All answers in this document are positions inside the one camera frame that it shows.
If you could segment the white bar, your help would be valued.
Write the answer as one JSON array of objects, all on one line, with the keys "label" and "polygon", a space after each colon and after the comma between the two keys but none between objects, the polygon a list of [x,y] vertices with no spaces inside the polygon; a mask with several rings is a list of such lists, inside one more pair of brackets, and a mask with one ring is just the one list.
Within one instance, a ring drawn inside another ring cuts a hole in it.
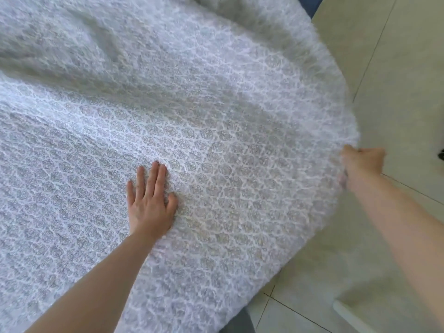
[{"label": "white bar", "polygon": [[358,333],[378,333],[374,328],[368,325],[363,319],[359,318],[352,309],[339,300],[335,300],[332,305],[334,311],[351,325]]}]

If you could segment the person's left hand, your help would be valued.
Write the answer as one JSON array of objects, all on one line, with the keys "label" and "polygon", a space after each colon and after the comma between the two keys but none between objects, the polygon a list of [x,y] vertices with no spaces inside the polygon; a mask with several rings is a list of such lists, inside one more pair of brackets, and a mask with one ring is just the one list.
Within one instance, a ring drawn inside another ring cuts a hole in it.
[{"label": "person's left hand", "polygon": [[165,208],[168,201],[168,196],[165,195],[167,168],[164,164],[159,163],[156,189],[152,198],[144,198],[148,177],[145,174],[145,167],[139,166],[136,171],[136,179],[132,181],[136,202],[133,210],[127,211],[129,232],[130,235],[140,235],[153,244],[163,237],[173,225],[173,222],[168,222]]}]

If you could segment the blue mattress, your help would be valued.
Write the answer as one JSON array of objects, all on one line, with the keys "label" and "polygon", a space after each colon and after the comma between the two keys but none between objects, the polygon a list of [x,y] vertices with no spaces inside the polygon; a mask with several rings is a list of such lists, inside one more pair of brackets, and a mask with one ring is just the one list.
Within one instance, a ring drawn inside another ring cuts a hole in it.
[{"label": "blue mattress", "polygon": [[313,18],[323,0],[298,0],[310,18]]}]

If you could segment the white patterned bedspread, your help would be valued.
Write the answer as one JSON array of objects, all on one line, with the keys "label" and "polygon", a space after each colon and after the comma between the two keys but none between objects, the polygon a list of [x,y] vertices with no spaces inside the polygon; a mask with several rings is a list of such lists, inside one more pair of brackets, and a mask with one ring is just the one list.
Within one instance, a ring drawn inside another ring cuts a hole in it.
[{"label": "white patterned bedspread", "polygon": [[123,240],[155,160],[180,205],[118,329],[218,333],[325,226],[359,138],[298,0],[0,0],[0,333]]}]

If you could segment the person's right hand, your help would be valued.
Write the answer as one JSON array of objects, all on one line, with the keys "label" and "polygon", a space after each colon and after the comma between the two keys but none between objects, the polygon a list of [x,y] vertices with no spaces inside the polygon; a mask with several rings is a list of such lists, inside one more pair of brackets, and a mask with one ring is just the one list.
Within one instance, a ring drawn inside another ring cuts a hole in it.
[{"label": "person's right hand", "polygon": [[380,176],[385,156],[384,148],[355,148],[352,145],[344,145],[341,150],[341,163],[345,170],[341,184],[353,190],[364,179]]}]

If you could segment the person's left forearm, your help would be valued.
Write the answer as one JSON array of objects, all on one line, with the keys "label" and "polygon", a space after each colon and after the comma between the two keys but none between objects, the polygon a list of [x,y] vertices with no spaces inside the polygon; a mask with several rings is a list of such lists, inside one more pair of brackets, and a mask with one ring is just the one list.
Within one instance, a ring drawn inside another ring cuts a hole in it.
[{"label": "person's left forearm", "polygon": [[136,277],[159,236],[135,231],[24,333],[114,333]]}]

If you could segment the person's right forearm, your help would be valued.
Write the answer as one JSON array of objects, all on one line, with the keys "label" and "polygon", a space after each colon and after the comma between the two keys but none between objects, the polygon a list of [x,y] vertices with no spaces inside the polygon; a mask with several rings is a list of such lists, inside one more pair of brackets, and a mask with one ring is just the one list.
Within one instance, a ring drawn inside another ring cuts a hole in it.
[{"label": "person's right forearm", "polygon": [[444,331],[444,224],[380,174],[347,174],[348,188]]}]

